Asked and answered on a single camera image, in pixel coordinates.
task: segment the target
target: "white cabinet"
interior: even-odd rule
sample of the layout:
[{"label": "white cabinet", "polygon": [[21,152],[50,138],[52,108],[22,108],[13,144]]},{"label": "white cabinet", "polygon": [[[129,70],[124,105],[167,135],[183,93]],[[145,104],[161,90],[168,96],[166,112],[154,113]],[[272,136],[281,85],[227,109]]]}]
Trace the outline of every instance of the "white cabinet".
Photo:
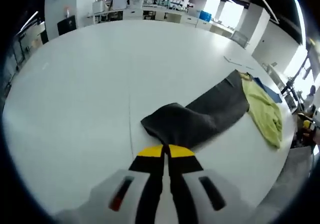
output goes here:
[{"label": "white cabinet", "polygon": [[204,20],[198,20],[198,23],[195,26],[197,29],[203,29],[203,30],[207,30],[210,31],[211,28],[211,24],[207,21]]},{"label": "white cabinet", "polygon": [[124,10],[123,20],[143,20],[144,12],[143,10]]},{"label": "white cabinet", "polygon": [[192,16],[183,15],[181,16],[180,24],[196,27],[198,19]]}]

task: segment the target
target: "dark gray cloth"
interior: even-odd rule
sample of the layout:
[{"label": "dark gray cloth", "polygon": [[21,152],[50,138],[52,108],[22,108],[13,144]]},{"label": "dark gray cloth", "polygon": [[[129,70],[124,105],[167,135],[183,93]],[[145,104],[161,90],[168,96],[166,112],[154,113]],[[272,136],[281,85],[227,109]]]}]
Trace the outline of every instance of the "dark gray cloth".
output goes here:
[{"label": "dark gray cloth", "polygon": [[231,127],[248,109],[240,73],[234,70],[186,107],[162,106],[141,123],[162,144],[192,148]]}]

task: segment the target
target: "white table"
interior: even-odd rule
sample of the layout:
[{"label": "white table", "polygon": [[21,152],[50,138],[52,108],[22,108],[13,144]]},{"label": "white table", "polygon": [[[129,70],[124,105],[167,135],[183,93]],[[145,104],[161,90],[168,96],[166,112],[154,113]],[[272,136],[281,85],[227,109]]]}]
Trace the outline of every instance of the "white table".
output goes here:
[{"label": "white table", "polygon": [[[246,50],[208,31],[135,20],[70,32],[41,47],[14,80],[3,113],[9,150],[49,213],[78,206],[140,150],[159,144],[141,126],[145,116],[168,103],[190,103],[234,69],[279,92]],[[294,121],[285,102],[279,107],[281,149],[267,145],[248,114],[195,149],[204,168],[237,186],[248,215],[269,192],[290,148]],[[168,187],[157,223],[176,219]]]}]

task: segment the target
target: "gray fabric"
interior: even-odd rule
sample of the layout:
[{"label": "gray fabric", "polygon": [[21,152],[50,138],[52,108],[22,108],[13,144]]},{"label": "gray fabric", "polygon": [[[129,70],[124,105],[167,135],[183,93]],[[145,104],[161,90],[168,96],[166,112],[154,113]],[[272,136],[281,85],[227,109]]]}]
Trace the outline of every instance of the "gray fabric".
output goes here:
[{"label": "gray fabric", "polygon": [[311,148],[291,149],[283,169],[270,192],[247,222],[271,223],[288,206],[301,189],[311,170]]},{"label": "gray fabric", "polygon": [[141,124],[162,144],[192,148],[231,127],[248,109],[240,73],[234,70],[186,107],[162,106]]}]

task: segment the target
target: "yellow cloth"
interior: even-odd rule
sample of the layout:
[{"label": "yellow cloth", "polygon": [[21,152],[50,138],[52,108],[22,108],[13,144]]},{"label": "yellow cloth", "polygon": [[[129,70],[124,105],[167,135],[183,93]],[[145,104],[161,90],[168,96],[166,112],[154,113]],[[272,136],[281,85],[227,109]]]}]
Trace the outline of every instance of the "yellow cloth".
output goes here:
[{"label": "yellow cloth", "polygon": [[271,97],[247,74],[242,74],[242,87],[250,105],[249,115],[268,144],[280,148],[282,118],[280,109]]}]

